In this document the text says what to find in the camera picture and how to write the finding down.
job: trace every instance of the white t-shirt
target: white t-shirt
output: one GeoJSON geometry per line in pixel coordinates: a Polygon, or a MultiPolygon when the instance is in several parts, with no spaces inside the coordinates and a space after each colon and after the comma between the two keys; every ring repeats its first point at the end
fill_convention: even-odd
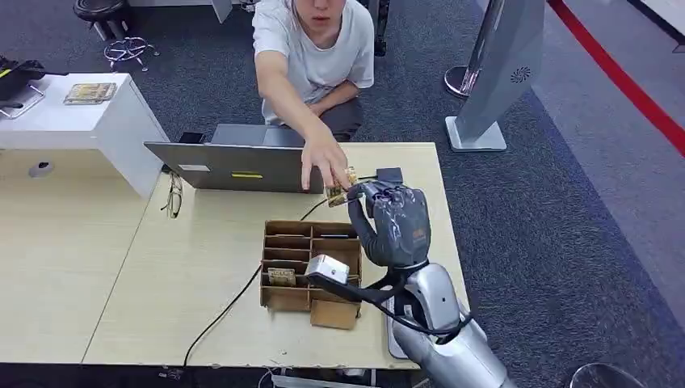
{"type": "MultiPolygon", "coordinates": [[[[291,0],[258,2],[254,27],[254,55],[277,51],[288,59],[288,80],[305,103],[316,103],[345,80],[359,89],[373,85],[373,21],[357,0],[347,0],[342,10],[338,40],[331,48],[318,48],[296,21],[291,0]]],[[[265,100],[262,114],[267,124],[282,124],[265,100]]]]}

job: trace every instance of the eyeglasses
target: eyeglasses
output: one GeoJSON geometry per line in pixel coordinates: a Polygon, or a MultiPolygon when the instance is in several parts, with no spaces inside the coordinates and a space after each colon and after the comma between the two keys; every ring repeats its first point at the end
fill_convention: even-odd
{"type": "Polygon", "coordinates": [[[160,210],[166,209],[169,218],[176,218],[179,216],[183,202],[183,180],[173,171],[169,173],[169,176],[171,177],[169,195],[166,197],[166,205],[160,210]]]}

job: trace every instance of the cable connector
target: cable connector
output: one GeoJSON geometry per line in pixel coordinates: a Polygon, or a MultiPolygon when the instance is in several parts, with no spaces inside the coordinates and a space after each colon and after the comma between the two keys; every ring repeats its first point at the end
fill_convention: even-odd
{"type": "Polygon", "coordinates": [[[377,168],[376,176],[381,182],[404,183],[400,167],[377,168]]]}

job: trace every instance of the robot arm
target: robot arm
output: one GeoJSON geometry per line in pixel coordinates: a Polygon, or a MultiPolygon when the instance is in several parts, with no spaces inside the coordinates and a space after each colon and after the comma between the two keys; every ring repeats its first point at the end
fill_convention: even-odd
{"type": "Polygon", "coordinates": [[[515,388],[490,350],[485,332],[460,305],[447,270],[428,261],[431,227],[423,192],[371,181],[353,186],[347,198],[352,225],[367,257],[388,272],[361,289],[328,269],[345,264],[318,256],[307,268],[309,281],[349,301],[372,303],[391,317],[399,347],[443,388],[515,388]],[[357,200],[361,196],[375,229],[357,200]],[[393,311],[382,305],[391,298],[393,311]]]}

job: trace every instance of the cardboard box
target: cardboard box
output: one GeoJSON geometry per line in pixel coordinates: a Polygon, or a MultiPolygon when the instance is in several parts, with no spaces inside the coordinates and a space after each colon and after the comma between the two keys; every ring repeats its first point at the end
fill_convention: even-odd
{"type": "Polygon", "coordinates": [[[356,324],[360,304],[313,287],[305,277],[309,261],[321,254],[350,266],[347,283],[361,284],[361,243],[352,225],[267,221],[259,302],[276,311],[310,311],[314,326],[349,330],[356,324]]]}

